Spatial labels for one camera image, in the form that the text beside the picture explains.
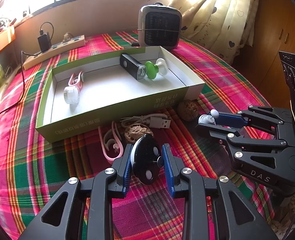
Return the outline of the black round disc device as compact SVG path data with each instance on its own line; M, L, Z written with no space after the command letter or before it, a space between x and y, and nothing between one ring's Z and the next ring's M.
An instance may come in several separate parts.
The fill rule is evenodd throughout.
M158 178L164 161L158 142L151 134L140 137L131 149L131 165L136 178L151 185Z

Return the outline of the pink ear hook clip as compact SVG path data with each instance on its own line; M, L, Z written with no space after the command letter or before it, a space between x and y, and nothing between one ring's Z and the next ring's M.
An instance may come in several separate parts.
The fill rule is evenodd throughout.
M101 127L98 127L98 132L103 155L108 163L112 164L115 159L122 157L124 154L124 147L117 124L113 121L111 128L104 135L102 135ZM114 153L117 154L116 157L110 157L108 155L110 149L114 150Z

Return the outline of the brown walnut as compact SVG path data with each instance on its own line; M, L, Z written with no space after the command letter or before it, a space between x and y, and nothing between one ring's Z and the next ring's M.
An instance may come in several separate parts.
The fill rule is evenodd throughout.
M126 142L131 144L134 144L145 134L150 134L152 137L154 137L152 130L144 124L131 124L124 131Z
M198 115L198 107L196 103L191 100L184 100L178 104L177 113L184 121L193 121Z

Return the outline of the black bike light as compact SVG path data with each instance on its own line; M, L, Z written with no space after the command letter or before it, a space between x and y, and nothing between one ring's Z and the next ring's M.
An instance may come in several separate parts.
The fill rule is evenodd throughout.
M146 75L146 66L128 54L120 55L120 66L136 80L141 80Z

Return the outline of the white green cardboard box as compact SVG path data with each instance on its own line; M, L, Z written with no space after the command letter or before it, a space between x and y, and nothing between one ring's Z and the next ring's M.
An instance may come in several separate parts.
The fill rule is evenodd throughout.
M85 57L51 70L36 118L36 130L48 142L56 142L106 126L127 116L148 114L183 100L197 99L204 81L175 55L162 47L126 49L140 63L159 58L169 68L165 76L157 74L136 80L120 66L121 51ZM84 72L80 101L65 102L63 91L73 73Z

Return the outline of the white round brush head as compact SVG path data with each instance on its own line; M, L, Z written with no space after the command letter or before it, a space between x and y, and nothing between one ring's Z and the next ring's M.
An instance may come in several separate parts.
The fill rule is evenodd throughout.
M63 91L64 100L69 105L76 105L80 101L80 91L76 86L68 86Z

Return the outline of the green white spool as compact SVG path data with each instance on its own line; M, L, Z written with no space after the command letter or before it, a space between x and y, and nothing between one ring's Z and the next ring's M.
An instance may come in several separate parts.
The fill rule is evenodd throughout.
M146 75L151 80L155 79L157 74L165 76L169 71L166 61L162 58L159 58L156 63L151 61L145 62L145 67Z

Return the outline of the pink green clip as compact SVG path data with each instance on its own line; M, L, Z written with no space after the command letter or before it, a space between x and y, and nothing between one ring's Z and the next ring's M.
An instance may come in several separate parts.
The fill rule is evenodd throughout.
M80 71L79 74L73 73L69 79L68 86L69 87L77 87L79 91L82 90L84 83L84 72Z

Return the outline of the cream heart curtain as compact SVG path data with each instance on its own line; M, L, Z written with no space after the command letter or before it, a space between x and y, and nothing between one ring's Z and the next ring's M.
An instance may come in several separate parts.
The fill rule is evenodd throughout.
M172 0L182 14L180 34L232 64L254 43L259 0Z

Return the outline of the wooden cabinet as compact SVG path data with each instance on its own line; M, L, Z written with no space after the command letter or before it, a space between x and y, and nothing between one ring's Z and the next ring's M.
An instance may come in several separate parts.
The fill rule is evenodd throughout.
M240 50L233 67L271 106L289 108L290 91L279 59L280 50L295 53L295 5L291 0L259 0L253 45Z

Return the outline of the grey portable fan heater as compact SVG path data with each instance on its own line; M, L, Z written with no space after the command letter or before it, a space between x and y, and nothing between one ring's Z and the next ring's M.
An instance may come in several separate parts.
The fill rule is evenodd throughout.
M145 5L139 10L138 43L141 47L178 46L182 15L179 10L161 4Z

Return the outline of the beige power strip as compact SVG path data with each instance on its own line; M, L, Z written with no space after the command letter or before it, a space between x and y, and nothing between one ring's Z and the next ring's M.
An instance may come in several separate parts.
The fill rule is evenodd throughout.
M66 51L73 50L76 48L80 48L86 44L85 36L81 35L75 38L72 38L69 41L64 41L52 45L51 48L43 53L40 53L35 56L28 56L25 62L23 63L23 67L25 70L30 69L31 67L42 63L43 61L50 59L51 57L55 57L58 54L62 54Z

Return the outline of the black charger adapter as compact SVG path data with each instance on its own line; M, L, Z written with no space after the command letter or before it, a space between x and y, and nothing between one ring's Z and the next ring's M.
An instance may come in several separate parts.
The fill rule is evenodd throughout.
M48 32L45 33L43 30L40 30L38 44L42 53L51 48L51 39Z

